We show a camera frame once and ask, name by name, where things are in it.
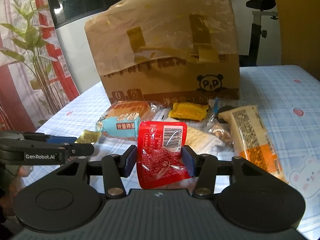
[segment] tablecloth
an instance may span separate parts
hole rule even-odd
[[[308,239],[320,237],[320,82],[298,66],[266,66],[240,68],[240,99],[247,105],[258,105],[260,116],[284,170],[287,181],[301,192],[306,211],[298,230]],[[84,129],[94,130],[95,122],[110,106],[101,83],[73,100],[38,132],[56,136],[78,137]],[[157,113],[163,120],[169,109]],[[91,161],[109,154],[123,154],[131,141],[101,138],[95,145]],[[230,160],[233,152],[212,147],[219,160]],[[35,166],[26,185],[40,179],[58,166]],[[136,168],[129,178],[122,178],[128,192],[140,188]],[[186,187],[192,182],[186,181]],[[102,177],[92,178],[98,192],[104,192]],[[228,178],[217,178],[215,192],[228,186]]]

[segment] cardboard box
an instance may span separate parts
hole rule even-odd
[[[230,0],[122,0],[85,31],[111,103],[239,98]]]

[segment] bike seat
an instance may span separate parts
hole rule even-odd
[[[270,10],[276,6],[276,0],[250,0],[246,6],[257,10]]]

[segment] cartoon bear print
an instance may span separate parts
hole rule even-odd
[[[222,86],[223,75],[199,75],[197,77],[199,81],[199,88],[197,90],[202,92],[220,92],[222,89],[227,89]]]
[[[320,190],[320,161],[307,157],[305,166],[301,171],[292,171],[289,181],[304,198],[313,197]]]

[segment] red snack package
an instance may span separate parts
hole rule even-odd
[[[137,174],[140,187],[159,187],[190,176],[180,161],[187,125],[184,122],[142,122],[138,135]]]

